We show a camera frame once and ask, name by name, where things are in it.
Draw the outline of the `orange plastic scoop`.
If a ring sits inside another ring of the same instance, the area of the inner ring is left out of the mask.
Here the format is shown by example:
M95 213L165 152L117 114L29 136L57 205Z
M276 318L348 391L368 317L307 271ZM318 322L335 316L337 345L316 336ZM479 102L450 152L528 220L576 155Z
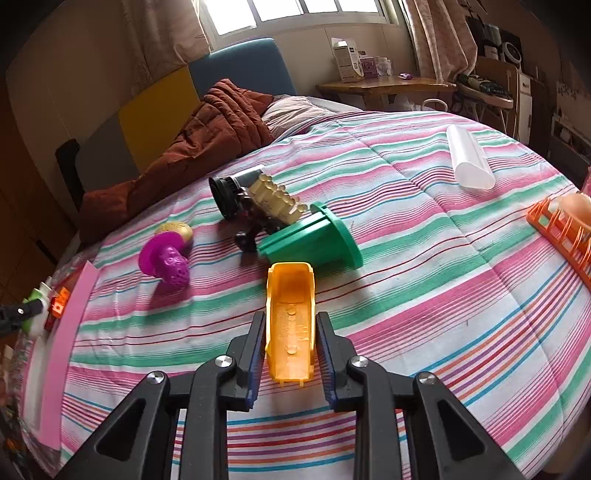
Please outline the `orange plastic scoop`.
M305 262L274 263L266 282L266 362L273 381L314 377L315 274Z

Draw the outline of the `yellow embossed oval soap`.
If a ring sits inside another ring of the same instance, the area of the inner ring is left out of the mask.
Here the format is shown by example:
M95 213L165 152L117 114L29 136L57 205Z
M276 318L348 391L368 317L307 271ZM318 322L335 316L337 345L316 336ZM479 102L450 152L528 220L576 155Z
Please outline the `yellow embossed oval soap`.
M164 232L174 232L179 234L184 243L190 243L193 239L193 230L190 225L180 221L165 222L159 225L155 230L155 234Z

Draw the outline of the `green plastic cup holder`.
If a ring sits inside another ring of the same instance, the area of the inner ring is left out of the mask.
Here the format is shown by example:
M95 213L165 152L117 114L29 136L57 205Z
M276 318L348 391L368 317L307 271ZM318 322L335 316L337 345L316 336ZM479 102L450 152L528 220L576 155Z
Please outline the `green plastic cup holder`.
M346 224L325 204L311 204L311 214L267 236L257 251L271 264L307 262L315 269L341 265L363 266L363 256Z

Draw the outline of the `black capped clear jar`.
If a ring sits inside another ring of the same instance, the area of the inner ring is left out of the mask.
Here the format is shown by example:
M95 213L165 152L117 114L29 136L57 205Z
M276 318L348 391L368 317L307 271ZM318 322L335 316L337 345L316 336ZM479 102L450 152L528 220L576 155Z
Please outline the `black capped clear jar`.
M252 206L249 187L262 174L262 169L253 167L235 175L208 178L213 200L225 220L233 221L239 214L249 210Z

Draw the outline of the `white green air freshener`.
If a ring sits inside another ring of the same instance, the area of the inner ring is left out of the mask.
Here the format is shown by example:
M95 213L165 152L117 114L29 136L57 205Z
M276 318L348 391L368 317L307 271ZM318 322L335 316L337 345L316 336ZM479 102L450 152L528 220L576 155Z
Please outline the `white green air freshener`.
M50 293L51 288L45 282L41 282L24 302L25 320L22 329L29 338L36 339L44 331L49 316Z

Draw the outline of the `pink storage box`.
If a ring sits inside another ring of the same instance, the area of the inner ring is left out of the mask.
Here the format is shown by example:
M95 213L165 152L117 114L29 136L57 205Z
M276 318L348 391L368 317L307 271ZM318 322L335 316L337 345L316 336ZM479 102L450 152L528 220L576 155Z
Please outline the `pink storage box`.
M32 346L20 387L20 415L32 437L53 450L61 444L61 403L69 358L98 275L98 269L86 262L60 283L48 285L50 299L66 287L71 293L69 301L51 332L44 330L38 338L30 338Z

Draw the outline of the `orange red small toy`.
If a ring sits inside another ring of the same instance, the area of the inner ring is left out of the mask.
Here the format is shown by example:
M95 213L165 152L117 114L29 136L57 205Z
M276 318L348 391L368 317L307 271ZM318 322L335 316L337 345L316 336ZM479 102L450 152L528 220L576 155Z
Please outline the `orange red small toy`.
M70 295L70 291L66 287L62 287L52 296L49 303L48 316L44 324L45 331L51 332L56 322L63 317Z

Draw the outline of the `purple skull toy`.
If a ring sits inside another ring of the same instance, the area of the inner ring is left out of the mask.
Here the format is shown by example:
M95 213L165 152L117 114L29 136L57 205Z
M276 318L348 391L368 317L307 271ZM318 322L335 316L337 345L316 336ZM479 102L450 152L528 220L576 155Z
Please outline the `purple skull toy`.
M139 269L170 288L185 288L189 284L189 269L181 253L184 247L185 241L179 233L157 233L142 247L138 257Z

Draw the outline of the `striped bed cover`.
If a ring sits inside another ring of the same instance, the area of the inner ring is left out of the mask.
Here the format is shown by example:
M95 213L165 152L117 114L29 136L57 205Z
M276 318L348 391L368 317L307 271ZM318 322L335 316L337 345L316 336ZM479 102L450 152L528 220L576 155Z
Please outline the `striped bed cover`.
M457 182L446 135L467 129L496 178ZM401 375L435 373L523 474L539 473L590 398L590 293L526 219L575 191L544 158L480 123L440 112L365 113L297 128L226 164L257 166L325 204L359 245L360 269L315 275L315 299L363 356ZM184 222L189 284L145 275L156 228ZM99 271L69 358L58 450L25 442L56 473L152 370L182 374L225 351L266 303L266 263L249 260L198 180L68 263Z

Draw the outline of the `brown hair brush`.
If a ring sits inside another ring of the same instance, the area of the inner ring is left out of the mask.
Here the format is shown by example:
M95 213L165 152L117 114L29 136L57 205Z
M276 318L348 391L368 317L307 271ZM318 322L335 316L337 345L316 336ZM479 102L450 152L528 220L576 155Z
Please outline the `brown hair brush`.
M262 170L242 174L238 184L238 220L243 229L235 234L235 244L243 253L256 253L256 236L279 232L308 212L308 204L291 196L287 187L276 184Z

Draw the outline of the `yellow headboard cushion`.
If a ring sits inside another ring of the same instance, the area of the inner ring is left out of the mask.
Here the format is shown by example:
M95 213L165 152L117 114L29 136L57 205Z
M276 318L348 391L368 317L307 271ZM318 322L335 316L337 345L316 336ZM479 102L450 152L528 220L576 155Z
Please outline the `yellow headboard cushion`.
M143 90L119 110L121 131L140 173L168 149L199 105L189 69L183 67Z

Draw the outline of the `striped pillow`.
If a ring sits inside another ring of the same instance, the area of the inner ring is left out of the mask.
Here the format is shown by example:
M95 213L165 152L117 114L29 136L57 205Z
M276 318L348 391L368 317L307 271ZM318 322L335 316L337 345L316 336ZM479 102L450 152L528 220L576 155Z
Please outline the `striped pillow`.
M312 103L308 97L277 95L263 112L263 123L274 139L301 123L334 114L329 108Z

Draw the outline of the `wooden side table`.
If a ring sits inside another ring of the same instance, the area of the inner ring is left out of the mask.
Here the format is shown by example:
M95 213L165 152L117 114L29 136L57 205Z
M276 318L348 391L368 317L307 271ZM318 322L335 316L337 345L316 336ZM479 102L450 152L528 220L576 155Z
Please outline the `wooden side table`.
M429 78L417 77L405 80L399 77L389 76L360 80L358 82L328 82L319 84L317 89L322 94L346 94L365 97L417 92L454 92L457 90L457 85L452 82Z

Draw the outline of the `purple small box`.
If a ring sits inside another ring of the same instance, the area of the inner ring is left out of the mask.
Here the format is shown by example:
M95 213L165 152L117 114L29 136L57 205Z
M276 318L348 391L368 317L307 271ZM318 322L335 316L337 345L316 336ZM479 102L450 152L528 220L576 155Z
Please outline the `purple small box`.
M362 67L363 77L366 80L376 79L380 76L376 57L362 56L360 57L360 65Z

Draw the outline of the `beige curtain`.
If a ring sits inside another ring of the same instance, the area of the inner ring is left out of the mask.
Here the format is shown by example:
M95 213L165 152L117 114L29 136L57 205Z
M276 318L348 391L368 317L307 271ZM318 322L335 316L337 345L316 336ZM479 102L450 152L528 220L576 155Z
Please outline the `beige curtain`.
M478 47L457 0L401 1L422 77L454 82L476 66Z

